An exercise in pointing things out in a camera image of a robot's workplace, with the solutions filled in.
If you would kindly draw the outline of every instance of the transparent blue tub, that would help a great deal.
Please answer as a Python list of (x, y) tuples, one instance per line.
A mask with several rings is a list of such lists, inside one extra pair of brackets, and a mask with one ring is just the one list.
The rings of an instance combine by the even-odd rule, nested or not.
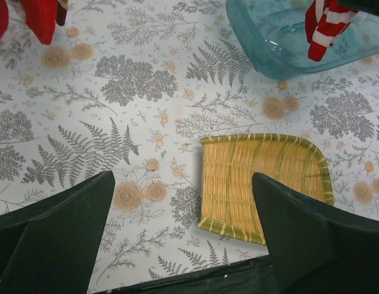
[(286, 80), (379, 52), (379, 17), (359, 12), (320, 62), (307, 57), (305, 13), (313, 0), (227, 0), (231, 27), (254, 67)]

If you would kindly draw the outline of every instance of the bamboo basket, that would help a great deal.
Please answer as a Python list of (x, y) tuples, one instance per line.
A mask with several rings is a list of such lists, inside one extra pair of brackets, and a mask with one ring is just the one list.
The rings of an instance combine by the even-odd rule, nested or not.
[(208, 137), (203, 145), (203, 189), (198, 226), (230, 238), (265, 244), (252, 192), (255, 172), (330, 205), (331, 177), (322, 152), (289, 135)]

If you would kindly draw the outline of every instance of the yellow woven tray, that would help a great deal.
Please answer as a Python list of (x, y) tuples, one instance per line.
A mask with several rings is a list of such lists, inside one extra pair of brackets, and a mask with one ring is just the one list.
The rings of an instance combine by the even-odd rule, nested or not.
[(324, 155), (311, 142), (289, 135), (208, 137), (203, 145), (203, 190), (198, 226), (265, 244), (252, 193), (255, 172), (320, 201), (334, 204)]

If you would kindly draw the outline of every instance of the red and white striped cloth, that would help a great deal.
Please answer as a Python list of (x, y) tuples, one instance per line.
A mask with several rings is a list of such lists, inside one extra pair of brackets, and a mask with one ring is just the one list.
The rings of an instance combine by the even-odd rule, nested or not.
[(337, 0), (315, 0), (305, 15), (308, 57), (321, 61), (327, 48), (350, 25), (357, 10), (340, 6)]

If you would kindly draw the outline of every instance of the floral tablecloth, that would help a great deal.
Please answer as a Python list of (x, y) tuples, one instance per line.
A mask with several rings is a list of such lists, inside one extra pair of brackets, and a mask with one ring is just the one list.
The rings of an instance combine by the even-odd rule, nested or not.
[(0, 44), (0, 214), (113, 170), (90, 293), (267, 254), (196, 226), (198, 139), (248, 132), (313, 141), (336, 206), (379, 219), (379, 54), (271, 81), (242, 52), (224, 0), (71, 1), (49, 47), (12, 11)]

